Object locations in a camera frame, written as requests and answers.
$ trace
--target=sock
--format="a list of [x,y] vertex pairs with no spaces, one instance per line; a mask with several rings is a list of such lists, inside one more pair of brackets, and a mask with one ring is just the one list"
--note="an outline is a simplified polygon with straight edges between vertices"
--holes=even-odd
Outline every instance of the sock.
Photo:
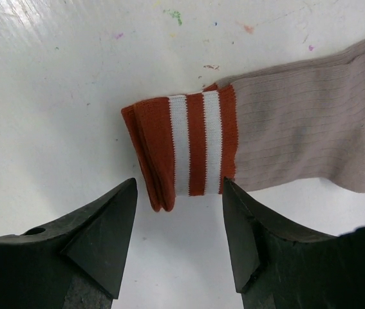
[[176,195],[324,177],[365,192],[365,41],[122,110],[155,211]]

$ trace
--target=screw hole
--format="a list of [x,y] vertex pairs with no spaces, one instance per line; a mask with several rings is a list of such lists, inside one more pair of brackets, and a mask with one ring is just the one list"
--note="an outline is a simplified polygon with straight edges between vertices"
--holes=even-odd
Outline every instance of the screw hole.
[[33,229],[30,229],[28,232],[26,232],[24,235],[38,235],[40,233],[43,233],[46,229],[43,227],[34,227]]

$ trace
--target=white table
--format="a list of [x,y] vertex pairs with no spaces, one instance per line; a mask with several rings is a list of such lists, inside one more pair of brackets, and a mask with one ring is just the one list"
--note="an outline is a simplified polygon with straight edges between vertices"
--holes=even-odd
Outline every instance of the white table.
[[[220,196],[178,198],[171,213],[154,213],[120,109],[364,38],[363,0],[0,0],[0,235],[135,177],[138,210],[114,308],[242,308]],[[365,225],[365,194],[325,180],[252,195],[330,234]]]

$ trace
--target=green stain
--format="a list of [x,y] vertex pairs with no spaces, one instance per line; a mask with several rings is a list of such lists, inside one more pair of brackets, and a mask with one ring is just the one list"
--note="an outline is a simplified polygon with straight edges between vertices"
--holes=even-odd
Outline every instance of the green stain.
[[182,19],[181,19],[181,13],[176,10],[164,10],[164,13],[169,14],[172,18],[175,18],[178,20],[178,24],[182,26]]

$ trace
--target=striped cuff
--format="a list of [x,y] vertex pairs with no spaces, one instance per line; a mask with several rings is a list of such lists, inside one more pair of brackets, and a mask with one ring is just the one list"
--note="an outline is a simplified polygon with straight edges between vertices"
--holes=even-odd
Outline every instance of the striped cuff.
[[145,100],[122,110],[155,211],[176,195],[221,193],[238,148],[232,86]]

